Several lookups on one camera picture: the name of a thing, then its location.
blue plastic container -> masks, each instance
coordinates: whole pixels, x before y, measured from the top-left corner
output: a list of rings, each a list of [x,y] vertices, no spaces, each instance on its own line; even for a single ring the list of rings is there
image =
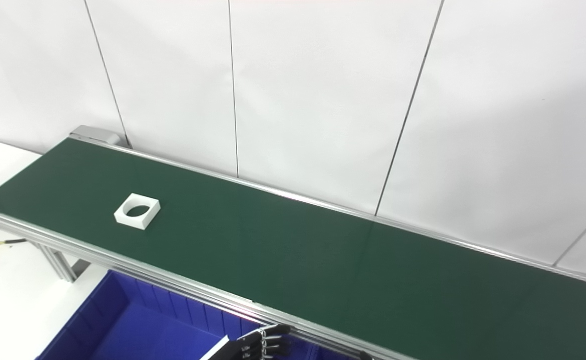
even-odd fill
[[[199,360],[224,335],[258,325],[199,301],[109,271],[39,360]],[[286,360],[349,360],[292,339]]]

circular hole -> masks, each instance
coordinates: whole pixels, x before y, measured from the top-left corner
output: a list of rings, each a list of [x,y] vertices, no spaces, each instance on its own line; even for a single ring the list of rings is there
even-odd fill
[[[128,215],[129,217],[138,217],[140,215],[145,214],[148,209],[150,209],[150,207],[146,206],[146,205],[137,205],[136,207],[133,207],[132,209],[128,210],[126,212],[126,215]]]

metal bracket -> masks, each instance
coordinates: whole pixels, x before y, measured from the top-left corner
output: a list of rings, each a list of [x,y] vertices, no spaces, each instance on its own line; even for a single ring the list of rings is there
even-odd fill
[[[94,141],[104,142],[106,144],[130,148],[126,139],[122,139],[117,133],[99,129],[98,127],[80,125],[71,132],[71,136],[93,139]]]

white block with hole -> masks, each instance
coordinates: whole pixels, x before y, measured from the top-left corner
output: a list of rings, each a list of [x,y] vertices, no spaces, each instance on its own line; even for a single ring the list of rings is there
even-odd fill
[[[127,215],[130,210],[136,207],[148,207],[148,210],[138,216]],[[132,193],[115,211],[115,220],[120,224],[144,230],[155,218],[159,210],[160,201],[156,198]]]

white wall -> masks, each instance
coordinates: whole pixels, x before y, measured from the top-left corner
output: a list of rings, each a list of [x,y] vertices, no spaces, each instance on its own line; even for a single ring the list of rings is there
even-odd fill
[[[586,228],[586,1],[444,3],[379,215],[563,253]]]
[[[227,0],[89,0],[136,150],[237,175]]]
[[[123,135],[80,0],[0,0],[0,141],[43,153],[78,125]]]
[[[0,141],[98,126],[378,210],[438,0],[87,4],[123,126],[85,3],[0,0]],[[445,1],[379,215],[558,260],[586,228],[586,0]]]
[[[241,178],[374,213],[439,0],[232,0]]]

